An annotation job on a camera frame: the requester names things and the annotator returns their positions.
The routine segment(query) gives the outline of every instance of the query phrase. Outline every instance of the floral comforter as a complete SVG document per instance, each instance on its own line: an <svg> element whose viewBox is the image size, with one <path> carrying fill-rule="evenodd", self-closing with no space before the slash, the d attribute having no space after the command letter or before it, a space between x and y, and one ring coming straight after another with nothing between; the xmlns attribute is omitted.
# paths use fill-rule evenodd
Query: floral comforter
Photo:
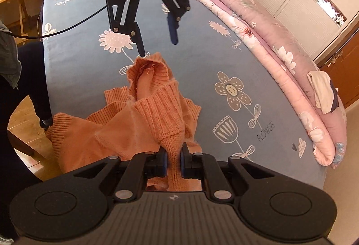
<svg viewBox="0 0 359 245"><path fill-rule="evenodd" d="M328 75L318 69L294 36L255 1L199 1L236 33L275 79L313 141L318 163L336 168L346 150L346 116ZM220 85L216 91L226 92Z"/></svg>

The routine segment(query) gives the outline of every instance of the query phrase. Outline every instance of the silver screw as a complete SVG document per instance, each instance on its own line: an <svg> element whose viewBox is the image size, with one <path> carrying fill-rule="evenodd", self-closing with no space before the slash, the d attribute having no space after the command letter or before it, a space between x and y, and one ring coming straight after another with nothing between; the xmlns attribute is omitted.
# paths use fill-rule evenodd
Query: silver screw
<svg viewBox="0 0 359 245"><path fill-rule="evenodd" d="M114 195L119 199L129 199L133 196L133 193L132 193L132 191L123 189L123 190L116 191L116 193Z"/></svg>
<svg viewBox="0 0 359 245"><path fill-rule="evenodd" d="M217 190L214 193L214 197L217 199L229 199L229 198L231 198L231 196L232 196L232 193L230 193L227 190Z"/></svg>

